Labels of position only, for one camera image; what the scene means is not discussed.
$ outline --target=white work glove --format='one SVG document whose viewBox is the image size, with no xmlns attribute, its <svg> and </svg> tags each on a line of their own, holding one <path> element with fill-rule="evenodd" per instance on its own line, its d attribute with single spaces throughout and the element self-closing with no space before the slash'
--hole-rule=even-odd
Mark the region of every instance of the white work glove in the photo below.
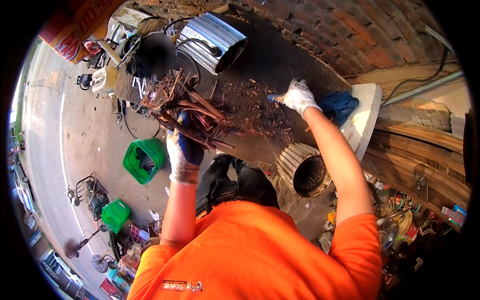
<svg viewBox="0 0 480 300">
<path fill-rule="evenodd" d="M 294 78 L 290 82 L 288 91 L 285 94 L 268 95 L 267 98 L 271 102 L 275 101 L 282 103 L 287 107 L 296 110 L 303 119 L 305 119 L 303 113 L 305 112 L 306 108 L 314 107 L 322 111 L 322 109 L 315 103 L 313 94 L 307 87 L 307 81 L 305 79 L 299 81 L 297 78 Z"/>
<path fill-rule="evenodd" d="M 190 123 L 189 113 L 181 112 L 177 122 L 188 126 Z M 198 170 L 204 158 L 204 151 L 198 143 L 181 134 L 178 129 L 173 132 L 169 130 L 167 151 L 172 165 L 170 180 L 183 184 L 197 184 Z"/>
</svg>

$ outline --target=person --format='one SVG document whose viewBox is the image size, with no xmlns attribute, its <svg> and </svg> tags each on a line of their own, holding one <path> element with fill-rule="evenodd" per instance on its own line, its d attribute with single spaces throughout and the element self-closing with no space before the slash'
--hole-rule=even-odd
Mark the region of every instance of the person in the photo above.
<svg viewBox="0 0 480 300">
<path fill-rule="evenodd" d="M 269 99 L 308 123 L 338 192 L 328 254 L 279 210 L 262 171 L 226 154 L 214 157 L 197 189 L 203 152 L 169 134 L 171 186 L 158 245 L 143 252 L 128 299 L 375 299 L 382 260 L 372 198 L 340 130 L 304 80 Z M 179 122 L 188 125 L 180 114 Z M 238 182 L 227 177 L 232 163 Z"/>
</svg>

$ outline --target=green plastic container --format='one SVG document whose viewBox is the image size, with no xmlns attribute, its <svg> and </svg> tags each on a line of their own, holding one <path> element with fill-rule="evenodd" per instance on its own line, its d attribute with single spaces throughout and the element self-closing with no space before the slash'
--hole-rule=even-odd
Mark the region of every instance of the green plastic container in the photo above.
<svg viewBox="0 0 480 300">
<path fill-rule="evenodd" d="M 140 160 L 136 158 L 137 148 L 141 148 L 155 163 L 155 166 L 150 174 L 143 168 L 140 168 Z M 157 138 L 148 140 L 135 140 L 130 143 L 130 146 L 123 158 L 123 167 L 138 181 L 139 184 L 149 183 L 153 176 L 161 170 L 163 163 L 167 157 L 165 147 Z"/>
<path fill-rule="evenodd" d="M 128 220 L 131 209 L 121 199 L 117 199 L 102 208 L 102 221 L 114 233 L 118 233 L 123 224 Z"/>
</svg>

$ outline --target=white car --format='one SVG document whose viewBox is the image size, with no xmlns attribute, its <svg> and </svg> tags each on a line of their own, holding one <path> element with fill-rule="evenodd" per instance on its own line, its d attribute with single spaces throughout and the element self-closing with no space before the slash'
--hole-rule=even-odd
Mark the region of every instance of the white car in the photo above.
<svg viewBox="0 0 480 300">
<path fill-rule="evenodd" d="M 15 187 L 17 188 L 20 201 L 27 210 L 35 213 L 32 193 L 30 192 L 30 187 L 28 186 L 28 178 L 24 175 L 22 166 L 20 164 L 13 165 L 13 171 L 13 179 L 15 181 Z"/>
<path fill-rule="evenodd" d="M 60 257 L 60 255 L 58 253 L 56 253 L 55 251 L 51 250 L 48 257 L 50 257 L 51 255 L 53 255 L 53 257 L 55 258 L 55 260 L 57 261 L 57 263 L 60 265 L 60 267 L 62 268 L 62 271 L 63 273 L 65 274 L 65 276 L 67 276 L 71 281 L 75 282 L 79 287 L 83 286 L 84 283 L 80 280 L 80 278 L 78 277 L 77 273 L 75 273 L 75 271 L 73 271 L 64 261 L 63 259 Z"/>
</svg>

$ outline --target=orange t-shirt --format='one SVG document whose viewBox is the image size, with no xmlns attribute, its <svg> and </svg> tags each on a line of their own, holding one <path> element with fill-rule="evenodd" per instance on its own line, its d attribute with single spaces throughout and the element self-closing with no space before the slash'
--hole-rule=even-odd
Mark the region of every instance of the orange t-shirt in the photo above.
<svg viewBox="0 0 480 300">
<path fill-rule="evenodd" d="M 329 254 L 292 218 L 259 204 L 222 203 L 177 251 L 143 253 L 128 295 L 136 299 L 375 299 L 382 260 L 373 215 L 340 223 Z"/>
</svg>

